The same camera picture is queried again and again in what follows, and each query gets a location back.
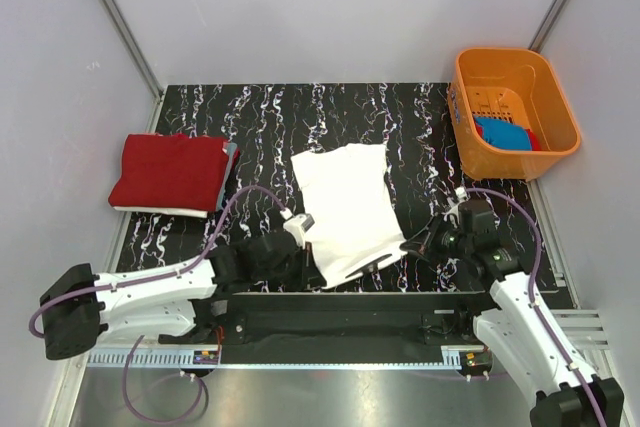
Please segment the white t shirt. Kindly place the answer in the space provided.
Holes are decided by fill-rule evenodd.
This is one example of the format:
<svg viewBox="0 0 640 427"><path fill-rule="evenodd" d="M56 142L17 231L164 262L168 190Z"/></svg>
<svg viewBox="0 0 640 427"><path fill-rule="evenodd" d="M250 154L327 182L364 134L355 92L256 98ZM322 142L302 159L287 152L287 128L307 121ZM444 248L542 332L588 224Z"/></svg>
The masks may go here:
<svg viewBox="0 0 640 427"><path fill-rule="evenodd" d="M186 208L167 208L167 207L140 207L140 206L114 206L119 212L132 213L148 213L169 216L182 216L204 219L209 215L206 210L186 209Z"/></svg>
<svg viewBox="0 0 640 427"><path fill-rule="evenodd" d="M327 289L405 255L400 249L405 237L385 182L386 153L384 144L351 143L291 158L304 212L314 220L306 241Z"/></svg>

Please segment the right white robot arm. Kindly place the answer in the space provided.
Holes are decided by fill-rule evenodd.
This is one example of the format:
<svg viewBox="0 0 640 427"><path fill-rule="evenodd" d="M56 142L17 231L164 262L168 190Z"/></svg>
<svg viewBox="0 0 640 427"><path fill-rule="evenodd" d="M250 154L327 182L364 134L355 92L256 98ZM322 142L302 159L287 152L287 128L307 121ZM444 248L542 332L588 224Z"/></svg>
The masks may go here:
<svg viewBox="0 0 640 427"><path fill-rule="evenodd" d="M529 401L531 425L620 425L622 387L613 377L601 377L563 332L534 274L524 271L517 253L500 239L487 201L459 202L401 249L421 258L463 260L489 292L493 308L459 313L454 331L463 342L482 342L497 357Z"/></svg>

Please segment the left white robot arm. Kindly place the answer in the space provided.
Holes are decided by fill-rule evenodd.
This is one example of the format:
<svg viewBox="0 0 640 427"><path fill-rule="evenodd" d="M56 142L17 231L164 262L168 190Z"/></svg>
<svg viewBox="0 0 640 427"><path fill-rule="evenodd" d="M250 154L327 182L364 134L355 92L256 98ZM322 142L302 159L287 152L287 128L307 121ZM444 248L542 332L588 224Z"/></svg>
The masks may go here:
<svg viewBox="0 0 640 427"><path fill-rule="evenodd" d="M260 282L293 291L326 284L311 245L299 245L285 231L218 246L204 258L128 274L97 274L88 263L72 266L40 298L36 317L42 322L45 355L65 360L106 340L141 335L206 342L216 329L206 303Z"/></svg>

